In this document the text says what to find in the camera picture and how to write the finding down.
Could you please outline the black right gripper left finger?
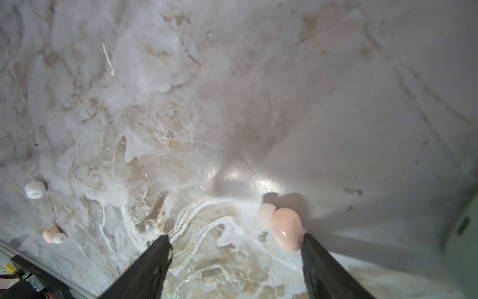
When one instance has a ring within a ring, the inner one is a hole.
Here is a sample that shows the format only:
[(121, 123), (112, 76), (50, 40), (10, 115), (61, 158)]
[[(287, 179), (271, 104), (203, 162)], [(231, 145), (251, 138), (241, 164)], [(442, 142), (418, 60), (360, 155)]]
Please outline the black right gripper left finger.
[(168, 235), (159, 236), (121, 277), (100, 295), (101, 299), (159, 299), (173, 247)]

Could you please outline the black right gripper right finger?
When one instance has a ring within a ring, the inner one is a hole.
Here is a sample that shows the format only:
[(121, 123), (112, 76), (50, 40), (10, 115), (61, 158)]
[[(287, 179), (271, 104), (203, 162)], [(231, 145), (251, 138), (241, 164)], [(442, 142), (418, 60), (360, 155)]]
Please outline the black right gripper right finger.
[(301, 247), (304, 281), (310, 299), (374, 299), (309, 233)]

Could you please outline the mint green earbud charging case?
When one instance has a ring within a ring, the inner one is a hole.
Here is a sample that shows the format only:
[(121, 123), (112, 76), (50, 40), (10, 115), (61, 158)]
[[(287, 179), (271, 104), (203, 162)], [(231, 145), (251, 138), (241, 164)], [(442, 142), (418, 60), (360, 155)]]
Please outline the mint green earbud charging case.
[(478, 198), (460, 213), (444, 246), (448, 269), (467, 299), (478, 297)]

